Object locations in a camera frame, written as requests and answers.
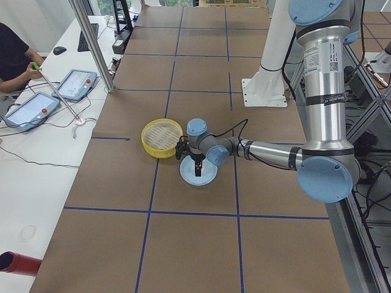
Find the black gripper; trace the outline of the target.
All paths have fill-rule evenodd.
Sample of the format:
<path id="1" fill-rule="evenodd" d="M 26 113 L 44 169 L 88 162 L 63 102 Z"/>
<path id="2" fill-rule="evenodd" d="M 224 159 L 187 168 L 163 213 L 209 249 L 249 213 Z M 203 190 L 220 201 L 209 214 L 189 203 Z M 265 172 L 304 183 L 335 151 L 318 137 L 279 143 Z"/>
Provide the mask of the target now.
<path id="1" fill-rule="evenodd" d="M 201 177 L 202 175 L 202 161 L 204 160 L 204 154 L 191 154 L 191 158 L 193 159 L 194 163 L 194 172 L 196 177 Z"/>

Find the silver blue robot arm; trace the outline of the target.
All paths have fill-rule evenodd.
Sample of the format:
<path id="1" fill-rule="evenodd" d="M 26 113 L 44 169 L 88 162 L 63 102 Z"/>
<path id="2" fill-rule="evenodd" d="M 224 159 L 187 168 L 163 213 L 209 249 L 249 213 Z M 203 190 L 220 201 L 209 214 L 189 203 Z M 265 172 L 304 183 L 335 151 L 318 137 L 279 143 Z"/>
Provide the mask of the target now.
<path id="1" fill-rule="evenodd" d="M 357 40 L 364 15 L 363 1 L 290 1 L 288 13 L 296 39 L 304 50 L 307 141 L 302 146 L 278 145 L 241 136 L 219 139 L 204 120 L 188 122 L 186 142 L 177 145 L 182 178 L 204 185 L 203 163 L 210 176 L 230 156 L 258 161 L 297 173 L 298 184 L 310 198 L 335 203 L 346 198 L 360 177 L 354 147 L 346 138 L 344 45 Z"/>

